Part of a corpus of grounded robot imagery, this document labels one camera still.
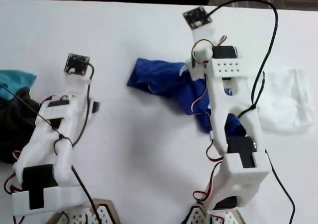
teal cloth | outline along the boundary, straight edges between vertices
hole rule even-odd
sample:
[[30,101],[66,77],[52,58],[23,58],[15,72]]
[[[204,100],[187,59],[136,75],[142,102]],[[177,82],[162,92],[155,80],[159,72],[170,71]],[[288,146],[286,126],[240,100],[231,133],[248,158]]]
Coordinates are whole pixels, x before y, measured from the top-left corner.
[[[36,79],[36,75],[19,70],[0,70],[0,84],[14,94],[23,87],[30,88]],[[0,98],[11,100],[13,95],[0,87]]]

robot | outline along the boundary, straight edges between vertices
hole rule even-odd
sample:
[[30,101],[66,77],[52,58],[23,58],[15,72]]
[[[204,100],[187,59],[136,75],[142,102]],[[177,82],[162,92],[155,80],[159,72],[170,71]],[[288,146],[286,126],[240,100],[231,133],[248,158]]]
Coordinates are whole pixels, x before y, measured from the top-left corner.
[[[261,182],[270,173],[271,165],[265,153],[255,109],[240,118],[246,137],[226,137],[225,134],[224,126],[228,114],[238,116],[251,106],[244,59],[235,47],[214,46],[207,39],[213,34],[213,23],[202,6],[184,13],[183,16],[192,30],[195,42],[186,65],[192,80],[203,77],[206,79],[211,106],[210,137],[223,157],[222,162],[217,163],[220,166],[218,174],[215,177],[211,175],[204,197],[197,201],[207,213],[230,212],[237,207],[244,207],[253,198]],[[225,83],[233,95],[224,92]]]
[[[41,104],[36,128],[13,167],[22,187],[12,194],[14,216],[58,212],[88,203],[72,174],[75,143],[71,142],[83,122],[98,111],[99,103],[88,97],[93,75],[85,77],[88,64],[89,57],[69,54],[63,94]],[[49,160],[54,152],[56,156]]]

white cloth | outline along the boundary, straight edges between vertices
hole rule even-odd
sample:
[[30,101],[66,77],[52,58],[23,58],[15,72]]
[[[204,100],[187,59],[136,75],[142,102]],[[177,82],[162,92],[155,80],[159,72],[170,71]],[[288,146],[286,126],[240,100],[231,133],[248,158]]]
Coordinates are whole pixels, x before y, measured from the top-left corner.
[[[248,79],[251,90],[255,77]],[[258,81],[255,99],[260,88]],[[305,71],[291,68],[265,72],[265,87],[257,104],[261,127],[277,134],[305,133],[314,124]]]

white table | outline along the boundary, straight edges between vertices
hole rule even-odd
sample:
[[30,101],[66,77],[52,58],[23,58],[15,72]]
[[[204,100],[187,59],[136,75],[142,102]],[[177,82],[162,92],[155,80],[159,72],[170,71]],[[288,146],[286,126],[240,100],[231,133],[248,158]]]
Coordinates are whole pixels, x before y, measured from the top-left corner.
[[[62,89],[68,53],[91,56],[96,70],[91,95],[101,102],[101,110],[75,148],[75,167],[92,196],[114,202],[124,224],[180,223],[194,203],[192,192],[205,188],[213,167],[205,157],[209,138],[194,117],[182,114],[173,101],[126,86],[138,57],[171,62],[189,58],[193,40],[182,13],[192,8],[0,1],[0,69],[37,74],[33,99]],[[213,20],[216,34],[227,34],[227,43],[237,46],[256,70],[269,45],[273,12],[223,8]],[[310,86],[317,86],[317,26],[317,12],[279,11],[267,68],[307,68]],[[314,92],[312,99],[317,106]],[[264,136],[296,203],[295,224],[318,218],[317,133],[315,126],[303,136]],[[10,165],[0,165],[1,183],[10,173]],[[11,223],[10,205],[1,190],[1,223]],[[270,174],[240,211],[247,224],[286,224],[292,207]]]

blue cloth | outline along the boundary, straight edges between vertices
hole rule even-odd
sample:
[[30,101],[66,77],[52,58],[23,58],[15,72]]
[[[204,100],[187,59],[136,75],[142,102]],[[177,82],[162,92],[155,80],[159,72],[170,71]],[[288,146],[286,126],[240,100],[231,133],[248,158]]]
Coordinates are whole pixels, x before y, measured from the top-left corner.
[[[202,94],[205,81],[204,79],[193,81],[184,63],[139,58],[127,85],[151,94],[174,98],[186,115],[192,115],[191,103]],[[206,114],[211,114],[208,105],[209,96],[206,92],[193,107],[194,113],[203,113],[196,115],[196,118],[205,133],[211,131],[209,117]],[[227,136],[245,136],[246,134],[245,129],[233,114],[228,115],[225,132]]]
[[[18,70],[0,70],[0,84],[14,94],[23,87],[30,88],[36,79],[36,75]],[[0,98],[11,100],[13,95],[0,88]]]

